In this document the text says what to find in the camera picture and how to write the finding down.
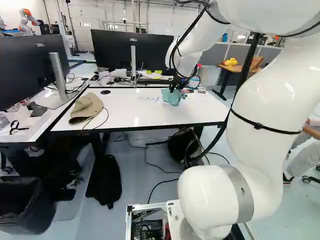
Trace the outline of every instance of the teal cloth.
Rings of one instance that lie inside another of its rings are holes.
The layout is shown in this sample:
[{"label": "teal cloth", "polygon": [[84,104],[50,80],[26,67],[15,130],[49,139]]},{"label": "teal cloth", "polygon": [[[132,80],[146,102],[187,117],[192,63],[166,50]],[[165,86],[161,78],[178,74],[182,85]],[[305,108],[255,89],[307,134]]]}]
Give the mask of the teal cloth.
[{"label": "teal cloth", "polygon": [[185,99],[187,95],[182,93],[178,89],[174,89],[173,92],[170,92],[169,88],[164,88],[161,90],[163,101],[169,103],[171,106],[177,107],[181,99]]}]

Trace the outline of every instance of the wooden table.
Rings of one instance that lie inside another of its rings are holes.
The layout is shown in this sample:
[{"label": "wooden table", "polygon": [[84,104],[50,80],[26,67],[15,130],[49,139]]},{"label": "wooden table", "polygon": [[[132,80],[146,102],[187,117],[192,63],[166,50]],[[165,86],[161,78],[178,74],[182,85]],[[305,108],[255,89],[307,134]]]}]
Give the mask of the wooden table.
[{"label": "wooden table", "polygon": [[[241,73],[242,70],[242,65],[235,65],[235,66],[225,66],[222,64],[218,64],[217,67],[222,68],[222,84],[221,84],[221,89],[220,91],[217,90],[211,90],[212,92],[214,92],[215,94],[217,94],[221,99],[223,99],[224,101],[226,101],[226,97],[224,96],[224,92],[226,90],[227,84],[228,84],[228,80],[230,78],[230,74],[231,73]],[[261,70],[262,68],[255,68],[250,70],[250,73],[257,73]]]}]

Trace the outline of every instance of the mouse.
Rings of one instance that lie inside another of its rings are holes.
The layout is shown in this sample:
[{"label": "mouse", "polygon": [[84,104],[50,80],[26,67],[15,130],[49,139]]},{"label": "mouse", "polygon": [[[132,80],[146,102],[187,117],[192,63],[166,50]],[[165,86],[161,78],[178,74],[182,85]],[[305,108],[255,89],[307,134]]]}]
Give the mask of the mouse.
[{"label": "mouse", "polygon": [[100,93],[101,93],[102,95],[106,95],[106,94],[111,93],[111,91],[109,91],[109,90],[103,90],[103,91],[101,91]]},{"label": "mouse", "polygon": [[99,79],[99,75],[93,75],[92,78],[90,78],[90,81],[97,81]]}]

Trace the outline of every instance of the shoe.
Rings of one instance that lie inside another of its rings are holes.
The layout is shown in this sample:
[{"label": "shoe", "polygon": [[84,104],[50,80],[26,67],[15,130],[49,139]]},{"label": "shoe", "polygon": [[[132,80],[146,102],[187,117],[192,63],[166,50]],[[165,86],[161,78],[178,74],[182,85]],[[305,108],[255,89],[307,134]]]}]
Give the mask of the shoe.
[{"label": "shoe", "polygon": [[294,178],[295,177],[293,176],[290,179],[287,179],[286,175],[284,173],[282,174],[282,180],[284,185],[290,185]]}]

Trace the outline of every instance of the keyboard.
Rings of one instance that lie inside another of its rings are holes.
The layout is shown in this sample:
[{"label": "keyboard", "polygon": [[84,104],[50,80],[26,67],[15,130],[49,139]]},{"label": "keyboard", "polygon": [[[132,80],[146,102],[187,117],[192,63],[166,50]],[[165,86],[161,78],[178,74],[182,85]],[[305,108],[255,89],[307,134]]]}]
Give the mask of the keyboard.
[{"label": "keyboard", "polygon": [[167,79],[139,79],[138,84],[170,84],[171,80]]}]

